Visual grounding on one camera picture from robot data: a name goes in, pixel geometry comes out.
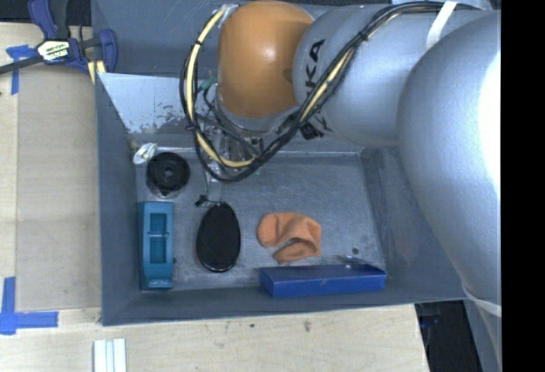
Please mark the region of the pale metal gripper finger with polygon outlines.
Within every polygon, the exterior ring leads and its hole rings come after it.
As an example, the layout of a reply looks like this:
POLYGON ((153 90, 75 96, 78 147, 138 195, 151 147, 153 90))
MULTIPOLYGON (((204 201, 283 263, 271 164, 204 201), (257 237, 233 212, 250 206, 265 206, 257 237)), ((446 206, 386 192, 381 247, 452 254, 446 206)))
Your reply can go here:
POLYGON ((221 201, 222 183, 214 176, 206 175, 206 199, 209 203, 219 203, 221 201))

